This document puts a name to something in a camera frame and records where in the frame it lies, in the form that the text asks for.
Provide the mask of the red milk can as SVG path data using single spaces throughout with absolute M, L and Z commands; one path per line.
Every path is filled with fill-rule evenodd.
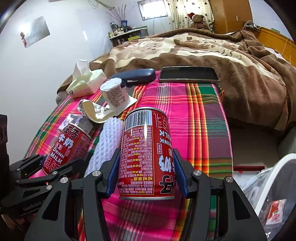
M 62 165 L 84 159 L 90 144 L 91 137 L 84 130 L 75 124 L 67 124 L 46 157 L 43 172 L 48 175 Z
M 125 118 L 117 188 L 121 199 L 151 201 L 175 198 L 176 174 L 166 114 L 137 108 Z

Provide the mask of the patterned paper carton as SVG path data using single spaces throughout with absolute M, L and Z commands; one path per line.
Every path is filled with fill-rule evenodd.
M 93 101 L 82 99 L 78 104 L 78 111 L 94 123 L 104 123 L 114 117 L 115 111 L 101 106 Z

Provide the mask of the white yogurt cup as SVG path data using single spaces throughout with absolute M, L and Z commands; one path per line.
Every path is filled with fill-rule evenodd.
M 115 116 L 137 102 L 127 92 L 126 83 L 121 78 L 111 78 L 100 86 L 100 91 L 109 107 L 115 111 Z

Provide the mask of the white trash bin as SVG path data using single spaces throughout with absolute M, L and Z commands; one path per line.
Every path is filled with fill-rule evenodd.
M 254 208 L 267 240 L 295 240 L 295 154 L 281 158 L 239 186 Z M 282 223 L 266 225 L 273 201 L 286 199 Z

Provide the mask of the white foam fruit net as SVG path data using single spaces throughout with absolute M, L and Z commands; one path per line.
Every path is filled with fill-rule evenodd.
M 84 177 L 95 170 L 99 170 L 104 162 L 111 160 L 115 149 L 120 147 L 122 132 L 122 120 L 119 118 L 107 119 L 99 135 L 99 142 L 90 158 Z

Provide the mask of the tissue pack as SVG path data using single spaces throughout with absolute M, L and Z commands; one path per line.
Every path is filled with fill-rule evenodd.
M 91 71 L 87 60 L 78 60 L 73 71 L 73 81 L 66 92 L 73 98 L 95 94 L 107 80 L 103 70 Z

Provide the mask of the black smartphone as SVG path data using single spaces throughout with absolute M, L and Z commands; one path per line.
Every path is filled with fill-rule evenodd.
M 217 84 L 219 77 L 212 67 L 171 66 L 161 69 L 159 81 L 162 83 Z

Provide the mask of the dark blue glasses case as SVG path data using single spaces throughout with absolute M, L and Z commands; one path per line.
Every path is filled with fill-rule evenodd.
M 154 69 L 137 69 L 119 72 L 110 77 L 120 78 L 127 86 L 147 84 L 156 79 L 156 72 Z

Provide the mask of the red white carton in bin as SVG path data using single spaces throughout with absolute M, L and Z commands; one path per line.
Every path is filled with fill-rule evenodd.
M 266 225 L 277 225 L 282 223 L 286 201 L 286 199 L 281 199 L 271 203 L 265 222 Z

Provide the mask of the brown fleece blanket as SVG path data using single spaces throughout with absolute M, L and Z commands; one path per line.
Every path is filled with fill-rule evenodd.
M 212 67 L 227 117 L 278 131 L 295 123 L 295 67 L 245 30 L 220 35 L 187 28 L 142 37 L 112 48 L 89 66 L 107 77 L 135 69 Z

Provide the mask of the teddy bear with red hat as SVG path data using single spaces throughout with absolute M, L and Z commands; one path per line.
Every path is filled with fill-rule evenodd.
M 210 30 L 207 21 L 203 15 L 197 15 L 195 13 L 188 14 L 189 19 L 192 21 L 190 28 L 198 30 Z

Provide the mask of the wooden headboard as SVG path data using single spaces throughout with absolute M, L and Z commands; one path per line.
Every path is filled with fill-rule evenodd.
M 276 50 L 286 61 L 295 66 L 296 52 L 295 42 L 293 40 L 276 31 L 263 27 L 258 31 L 252 31 L 259 42 L 268 48 Z

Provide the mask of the wooden wardrobe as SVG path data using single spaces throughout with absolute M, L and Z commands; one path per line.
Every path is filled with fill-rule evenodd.
M 209 3 L 214 16 L 213 31 L 216 34 L 242 30 L 247 21 L 253 20 L 248 0 L 212 0 Z

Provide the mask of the cluttered wall shelf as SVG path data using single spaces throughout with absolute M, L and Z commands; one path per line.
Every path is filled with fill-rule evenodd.
M 114 22 L 111 22 L 110 25 L 112 31 L 108 35 L 113 47 L 148 36 L 147 26 L 132 28 L 131 26 L 124 25 L 123 27 L 119 27 Z

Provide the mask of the silver wall poster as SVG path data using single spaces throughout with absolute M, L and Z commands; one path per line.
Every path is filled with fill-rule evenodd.
M 40 16 L 30 22 L 23 23 L 20 26 L 20 37 L 25 48 L 28 48 L 49 35 L 50 31 L 44 16 Z

